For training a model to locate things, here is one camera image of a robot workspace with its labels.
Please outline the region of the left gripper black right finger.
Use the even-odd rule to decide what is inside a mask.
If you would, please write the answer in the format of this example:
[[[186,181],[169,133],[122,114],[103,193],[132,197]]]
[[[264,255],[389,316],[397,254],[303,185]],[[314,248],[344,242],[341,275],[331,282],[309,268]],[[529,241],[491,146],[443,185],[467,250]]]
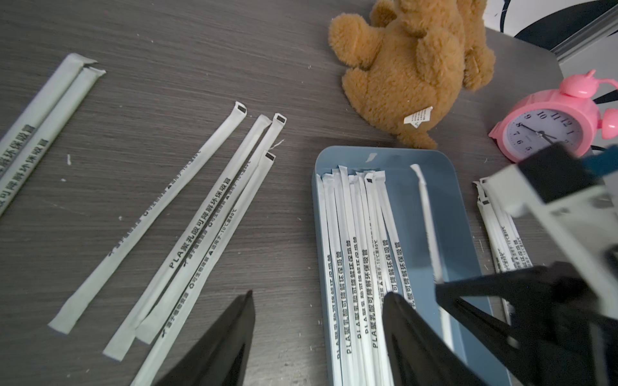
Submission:
[[[394,384],[484,384],[400,294],[384,297],[382,323]]]

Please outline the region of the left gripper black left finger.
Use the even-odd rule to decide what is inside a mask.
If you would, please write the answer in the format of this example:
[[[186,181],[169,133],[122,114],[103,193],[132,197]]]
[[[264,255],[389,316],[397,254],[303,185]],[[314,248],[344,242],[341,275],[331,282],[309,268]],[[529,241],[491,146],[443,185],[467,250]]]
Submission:
[[[158,385],[242,386],[256,321],[250,290],[228,306]]]

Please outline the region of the pile straw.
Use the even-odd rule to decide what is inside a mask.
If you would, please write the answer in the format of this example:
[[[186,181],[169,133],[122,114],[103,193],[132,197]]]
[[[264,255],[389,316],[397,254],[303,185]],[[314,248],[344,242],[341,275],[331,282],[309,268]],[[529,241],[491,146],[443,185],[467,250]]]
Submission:
[[[205,142],[178,175],[170,181],[161,195],[139,217],[135,225],[120,239],[98,267],[81,284],[77,291],[65,302],[56,317],[48,323],[55,331],[69,334],[79,318],[95,299],[119,265],[138,244],[157,217],[180,194],[195,175],[211,159],[227,138],[238,128],[247,115],[247,108],[237,101],[232,112]]]
[[[434,276],[435,285],[438,286],[440,284],[444,284],[444,274],[442,262],[439,255],[439,246],[437,241],[437,236],[435,232],[435,224],[433,220],[433,215],[431,211],[431,201],[428,195],[428,189],[426,186],[426,180],[422,171],[422,168],[418,164],[412,164],[410,169],[415,172],[415,175],[418,178],[418,190],[419,197],[423,209],[423,220],[426,229],[426,239],[428,244],[428,250],[431,259],[431,267]],[[455,351],[454,342],[453,342],[453,334],[452,334],[452,324],[451,324],[451,316],[449,313],[444,310],[441,306],[439,307],[441,328],[442,328],[442,337],[446,346],[452,351]]]

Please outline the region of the pink alarm clock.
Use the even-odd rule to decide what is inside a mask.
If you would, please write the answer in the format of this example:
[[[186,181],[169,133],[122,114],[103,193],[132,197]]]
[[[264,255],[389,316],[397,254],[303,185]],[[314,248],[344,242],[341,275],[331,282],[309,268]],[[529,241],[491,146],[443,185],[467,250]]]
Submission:
[[[554,145],[581,157],[598,133],[604,140],[617,137],[617,110],[600,112],[593,101],[600,85],[617,81],[595,77],[595,71],[564,79],[557,89],[533,93],[516,104],[489,132],[502,154],[520,162]]]

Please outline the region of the brown teddy bear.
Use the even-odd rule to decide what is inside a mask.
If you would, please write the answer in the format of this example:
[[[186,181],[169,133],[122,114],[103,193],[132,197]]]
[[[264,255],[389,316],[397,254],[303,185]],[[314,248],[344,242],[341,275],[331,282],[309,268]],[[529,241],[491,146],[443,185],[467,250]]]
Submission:
[[[487,45],[485,1],[378,1],[370,17],[339,14],[328,44],[347,69],[352,108],[405,146],[434,150],[431,129],[460,91],[488,85],[496,57]]]

